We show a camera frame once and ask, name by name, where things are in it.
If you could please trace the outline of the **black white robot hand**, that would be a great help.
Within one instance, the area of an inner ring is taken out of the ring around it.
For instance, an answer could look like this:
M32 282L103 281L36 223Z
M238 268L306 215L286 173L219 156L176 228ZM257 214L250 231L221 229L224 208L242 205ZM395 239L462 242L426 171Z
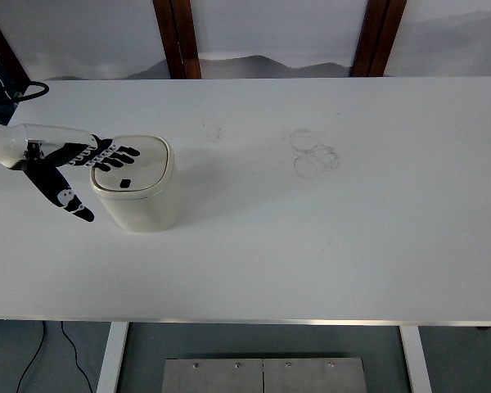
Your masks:
M81 130L46 132L34 125L28 125L26 130L26 148L11 168L23 172L54 206L87 222L95 219L94 213L83 205L59 168L83 166L109 172L133 164L141 155L134 147Z

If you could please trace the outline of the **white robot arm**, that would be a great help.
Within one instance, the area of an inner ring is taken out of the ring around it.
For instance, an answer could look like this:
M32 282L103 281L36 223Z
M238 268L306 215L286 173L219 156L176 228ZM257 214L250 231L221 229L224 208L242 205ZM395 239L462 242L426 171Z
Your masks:
M12 168L25 158L28 134L24 125L9 127L0 124L0 164Z

